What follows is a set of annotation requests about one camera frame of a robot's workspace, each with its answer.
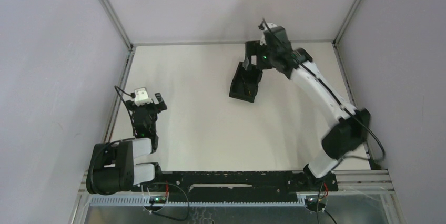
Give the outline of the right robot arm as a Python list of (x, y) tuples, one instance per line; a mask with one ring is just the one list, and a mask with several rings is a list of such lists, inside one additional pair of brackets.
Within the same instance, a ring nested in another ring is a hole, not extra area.
[(301, 47), (293, 48), (285, 28), (262, 22), (260, 40), (245, 43), (243, 67), (248, 70), (251, 56), (256, 57), (259, 70), (275, 69), (303, 90), (318, 106), (329, 126), (321, 140), (321, 150), (305, 165), (305, 186), (318, 190), (345, 158), (356, 151), (366, 140), (370, 113), (359, 110), (345, 100), (323, 77), (310, 54)]

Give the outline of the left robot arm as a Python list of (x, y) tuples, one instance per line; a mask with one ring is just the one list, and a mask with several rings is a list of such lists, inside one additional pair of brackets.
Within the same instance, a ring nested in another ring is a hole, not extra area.
[(163, 187), (164, 176), (156, 172), (155, 163), (135, 162), (136, 158), (153, 154), (158, 148), (156, 121), (158, 114), (167, 110), (167, 105), (161, 93), (156, 93), (155, 98), (152, 100), (143, 88), (134, 91), (132, 99), (125, 101), (133, 136), (94, 146), (86, 178), (90, 194), (130, 191), (142, 182), (152, 191)]

